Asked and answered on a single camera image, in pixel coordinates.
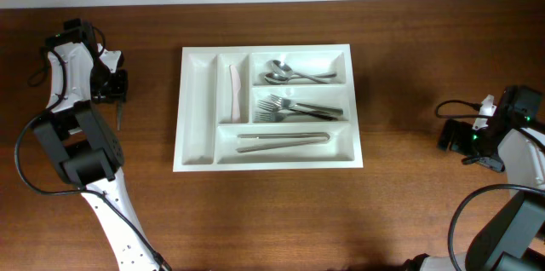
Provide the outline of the small teaspoon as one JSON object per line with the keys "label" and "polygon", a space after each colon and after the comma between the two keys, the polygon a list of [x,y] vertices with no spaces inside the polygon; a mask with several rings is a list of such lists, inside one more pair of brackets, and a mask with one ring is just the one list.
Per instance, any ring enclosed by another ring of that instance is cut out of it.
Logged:
{"label": "small teaspoon", "polygon": [[116,130],[120,131],[123,116],[123,101],[118,101],[116,105]]}

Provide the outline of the white plastic butter knife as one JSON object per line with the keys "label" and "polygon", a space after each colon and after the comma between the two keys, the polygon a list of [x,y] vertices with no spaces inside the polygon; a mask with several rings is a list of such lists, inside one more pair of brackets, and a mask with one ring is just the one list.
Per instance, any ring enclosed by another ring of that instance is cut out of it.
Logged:
{"label": "white plastic butter knife", "polygon": [[230,65],[230,75],[232,84],[232,110],[231,119],[234,124],[241,122],[241,110],[239,103],[239,92],[242,88],[240,76],[235,65]]}

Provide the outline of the silver fork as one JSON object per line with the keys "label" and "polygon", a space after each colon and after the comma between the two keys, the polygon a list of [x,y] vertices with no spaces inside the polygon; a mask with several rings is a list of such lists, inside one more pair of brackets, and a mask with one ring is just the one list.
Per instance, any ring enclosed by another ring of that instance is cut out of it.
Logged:
{"label": "silver fork", "polygon": [[288,113],[282,113],[282,112],[256,112],[254,114],[254,118],[256,122],[270,122],[270,123],[279,123],[283,122],[288,118],[317,118],[320,120],[325,121],[337,121],[338,118],[330,116],[330,115],[323,115],[319,113],[314,112],[302,112],[302,111],[294,111],[294,112],[288,112]]}
{"label": "silver fork", "polygon": [[258,101],[257,106],[260,109],[265,110],[267,112],[277,113],[277,112],[282,112],[282,111],[290,111],[290,112],[301,113],[303,115],[308,115],[308,116],[315,117],[315,118],[320,118],[320,119],[323,119],[323,120],[336,121],[336,117],[333,117],[333,116],[331,116],[331,115],[329,115],[327,113],[305,111],[305,110],[294,109],[294,108],[283,108],[280,105],[277,105],[276,103],[273,103],[271,101]]}
{"label": "silver fork", "polygon": [[344,111],[341,108],[336,107],[325,107],[320,105],[313,105],[313,104],[307,104],[307,103],[301,103],[292,101],[290,99],[287,99],[285,97],[280,97],[277,95],[269,95],[268,99],[273,102],[276,105],[279,105],[282,108],[288,109],[288,108],[304,108],[304,109],[311,109],[314,111],[320,111],[325,112],[330,115],[334,116],[342,116],[344,114]]}

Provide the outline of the large silver spoon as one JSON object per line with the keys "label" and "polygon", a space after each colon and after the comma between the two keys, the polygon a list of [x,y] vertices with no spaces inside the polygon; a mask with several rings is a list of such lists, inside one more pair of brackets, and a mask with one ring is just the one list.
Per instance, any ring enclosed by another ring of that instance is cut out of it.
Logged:
{"label": "large silver spoon", "polygon": [[304,77],[304,79],[311,80],[314,83],[327,84],[327,79],[319,79],[319,78],[316,78],[316,76],[314,75],[309,75],[302,72],[296,72],[283,61],[272,60],[271,67],[273,69],[273,72],[276,72],[277,74],[280,74],[281,76],[284,76],[284,77],[292,77],[294,75],[300,75]]}
{"label": "large silver spoon", "polygon": [[[317,74],[316,78],[329,79],[329,78],[335,78],[336,76],[337,76],[336,72],[326,72],[323,74]],[[291,80],[304,79],[304,77],[300,75],[294,75],[292,77],[284,77],[284,76],[281,76],[280,74],[277,74],[276,72],[269,72],[263,75],[263,79],[269,84],[280,85],[280,84],[287,84]]]}

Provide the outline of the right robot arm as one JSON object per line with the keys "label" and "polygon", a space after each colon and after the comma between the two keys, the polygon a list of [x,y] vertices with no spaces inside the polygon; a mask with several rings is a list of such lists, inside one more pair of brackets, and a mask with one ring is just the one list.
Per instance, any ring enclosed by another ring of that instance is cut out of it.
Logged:
{"label": "right robot arm", "polygon": [[[472,115],[446,115],[438,147],[507,175],[503,184],[471,192],[456,208],[447,236],[447,257],[421,254],[405,270],[542,270],[543,254],[530,248],[544,237],[544,125],[536,118],[542,93],[524,85],[508,86],[499,101],[487,95],[472,104]],[[508,190],[510,200],[456,254],[454,235],[465,207],[480,194]]]}

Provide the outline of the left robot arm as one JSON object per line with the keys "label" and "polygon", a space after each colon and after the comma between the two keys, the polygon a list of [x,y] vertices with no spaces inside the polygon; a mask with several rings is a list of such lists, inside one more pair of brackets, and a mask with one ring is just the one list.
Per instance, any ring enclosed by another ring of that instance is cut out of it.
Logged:
{"label": "left robot arm", "polygon": [[168,270],[144,234],[124,181],[124,155],[97,110],[122,106],[129,77],[123,53],[106,49],[104,34],[87,20],[68,20],[42,51],[51,74],[49,103],[29,124],[68,194],[81,195],[95,213],[121,270]]}

